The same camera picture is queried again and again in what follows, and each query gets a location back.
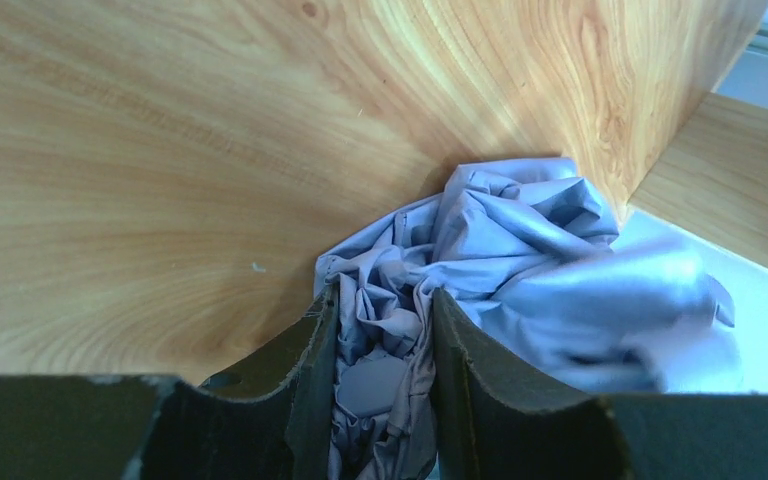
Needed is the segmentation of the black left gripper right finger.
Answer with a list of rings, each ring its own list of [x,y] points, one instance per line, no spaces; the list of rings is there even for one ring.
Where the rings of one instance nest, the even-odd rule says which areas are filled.
[[[446,479],[768,479],[768,395],[591,395],[533,368],[433,295]]]

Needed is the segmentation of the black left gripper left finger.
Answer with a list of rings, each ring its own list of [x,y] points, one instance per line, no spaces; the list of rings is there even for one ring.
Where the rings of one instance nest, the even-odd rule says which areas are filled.
[[[0,375],[0,479],[322,479],[339,291],[200,385]]]

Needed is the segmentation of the lavender folding umbrella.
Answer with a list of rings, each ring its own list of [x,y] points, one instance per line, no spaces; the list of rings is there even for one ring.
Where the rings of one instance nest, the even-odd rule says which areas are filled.
[[[432,297],[588,392],[661,389],[654,347],[680,322],[735,323],[727,290],[689,247],[616,252],[607,201],[565,158],[463,164],[444,190],[375,221],[315,264],[339,289],[331,479],[393,479],[435,375]]]

